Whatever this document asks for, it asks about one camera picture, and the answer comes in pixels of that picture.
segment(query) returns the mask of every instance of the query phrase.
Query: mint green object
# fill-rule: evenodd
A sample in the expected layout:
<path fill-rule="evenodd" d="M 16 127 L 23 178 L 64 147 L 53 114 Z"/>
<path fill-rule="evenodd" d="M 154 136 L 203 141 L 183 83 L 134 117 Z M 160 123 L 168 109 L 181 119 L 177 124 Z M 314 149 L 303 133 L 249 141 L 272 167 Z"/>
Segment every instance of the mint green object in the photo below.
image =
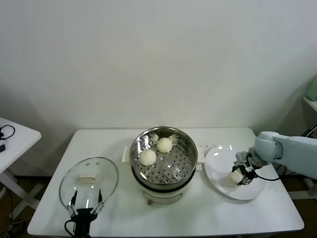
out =
<path fill-rule="evenodd" d="M 305 96 L 311 101 L 317 101 L 317 77 L 312 80 L 306 89 Z"/>

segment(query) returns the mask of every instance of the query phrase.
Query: white table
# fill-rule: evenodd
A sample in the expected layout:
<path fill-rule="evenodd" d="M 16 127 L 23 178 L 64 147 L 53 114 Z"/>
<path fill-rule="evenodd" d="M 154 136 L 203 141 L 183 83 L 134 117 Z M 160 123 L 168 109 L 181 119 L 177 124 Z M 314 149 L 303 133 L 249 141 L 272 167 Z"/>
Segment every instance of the white table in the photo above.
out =
<path fill-rule="evenodd" d="M 122 163 L 126 146 L 144 129 L 77 131 L 28 227 L 33 236 L 67 236 L 64 222 L 70 216 L 62 206 L 58 189 L 64 174 L 76 163 L 93 156 L 113 160 L 118 166 L 119 183 L 97 219 L 91 223 L 92 237 L 183 237 L 276 233 L 301 230 L 304 222 L 281 181 L 268 182 L 253 201 L 238 201 L 219 193 L 196 172 L 188 192 L 176 203 L 147 205 L 138 189 L 131 167 Z M 249 128 L 183 129 L 197 146 L 232 144 L 247 150 L 254 134 Z M 272 167 L 263 175 L 275 178 Z"/>
<path fill-rule="evenodd" d="M 15 219 L 26 206 L 30 206 L 33 209 L 37 208 L 39 200 L 35 199 L 33 196 L 35 196 L 44 186 L 37 184 L 30 193 L 27 193 L 16 184 L 17 180 L 13 175 L 5 170 L 22 154 L 30 149 L 41 138 L 41 134 L 33 129 L 0 118 L 0 126 L 2 127 L 4 125 L 13 126 L 15 128 L 15 134 L 5 141 L 5 150 L 0 153 L 0 182 L 22 198 L 22 202 L 13 210 L 12 218 Z M 2 132 L 4 132 L 4 136 L 7 137 L 12 132 L 12 129 L 5 127 Z M 6 189 L 4 188 L 0 192 L 0 198 L 4 195 L 5 190 Z"/>

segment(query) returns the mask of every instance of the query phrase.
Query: floor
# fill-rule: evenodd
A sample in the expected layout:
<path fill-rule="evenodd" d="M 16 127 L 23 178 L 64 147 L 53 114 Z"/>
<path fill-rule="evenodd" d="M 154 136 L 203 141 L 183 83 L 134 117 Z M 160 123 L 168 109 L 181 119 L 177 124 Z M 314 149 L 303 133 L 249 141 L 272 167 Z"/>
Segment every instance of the floor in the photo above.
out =
<path fill-rule="evenodd" d="M 25 189 L 30 191 L 37 183 L 42 183 L 45 186 L 49 184 L 48 179 L 20 179 L 18 184 Z M 283 183 L 288 191 L 298 191 L 306 189 L 306 185 L 299 178 L 288 178 L 284 179 Z M 36 196 L 37 199 L 41 199 L 44 194 L 45 189 Z M 19 202 L 20 198 L 14 193 L 11 193 L 13 206 L 15 207 Z M 298 232 L 291 233 L 279 233 L 274 235 L 274 238 L 295 238 L 295 237 L 305 237 L 305 238 L 317 238 L 317 202 L 315 200 L 297 200 L 294 201 L 298 211 L 300 212 L 304 222 L 305 228 Z M 8 192 L 0 200 L 0 231 L 6 229 L 7 225 L 10 224 L 10 218 L 8 217 L 11 212 L 11 202 Z M 26 208 L 20 216 L 15 220 L 24 220 L 32 217 L 34 210 L 31 208 Z M 4 232 L 0 233 L 0 238 L 5 238 L 6 234 Z M 27 234 L 25 230 L 20 236 L 11 236 L 10 238 L 30 238 L 31 236 Z"/>

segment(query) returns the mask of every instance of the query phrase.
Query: white wall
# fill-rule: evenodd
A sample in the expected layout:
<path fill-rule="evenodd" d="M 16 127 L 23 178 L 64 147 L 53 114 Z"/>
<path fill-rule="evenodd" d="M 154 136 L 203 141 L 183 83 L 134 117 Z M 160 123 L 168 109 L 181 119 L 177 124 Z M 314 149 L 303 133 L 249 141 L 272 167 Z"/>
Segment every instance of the white wall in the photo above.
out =
<path fill-rule="evenodd" d="M 11 168 L 51 175 L 83 127 L 288 123 L 285 133 L 302 132 L 299 99 L 317 73 L 316 8 L 315 0 L 0 0 L 0 116 L 43 135 Z"/>

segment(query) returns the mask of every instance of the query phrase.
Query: table leg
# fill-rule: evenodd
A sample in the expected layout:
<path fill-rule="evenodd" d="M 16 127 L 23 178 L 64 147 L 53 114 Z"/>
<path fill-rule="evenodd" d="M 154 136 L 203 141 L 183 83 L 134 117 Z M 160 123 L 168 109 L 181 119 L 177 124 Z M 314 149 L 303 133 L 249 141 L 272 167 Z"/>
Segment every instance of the table leg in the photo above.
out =
<path fill-rule="evenodd" d="M 39 200 L 35 199 L 33 196 L 36 195 L 44 187 L 43 185 L 38 184 L 30 192 L 30 194 L 28 194 L 19 185 L 17 185 L 15 181 L 11 178 L 11 176 L 8 176 L 7 173 L 0 174 L 0 182 L 23 200 L 16 207 L 15 212 L 13 211 L 13 219 L 15 219 L 26 206 L 32 207 L 33 209 L 37 208 Z"/>
<path fill-rule="evenodd" d="M 301 199 L 317 200 L 317 183 L 314 184 L 314 182 L 310 178 L 305 178 L 304 182 L 309 187 L 309 189 L 307 191 L 288 192 L 292 200 L 301 200 Z"/>

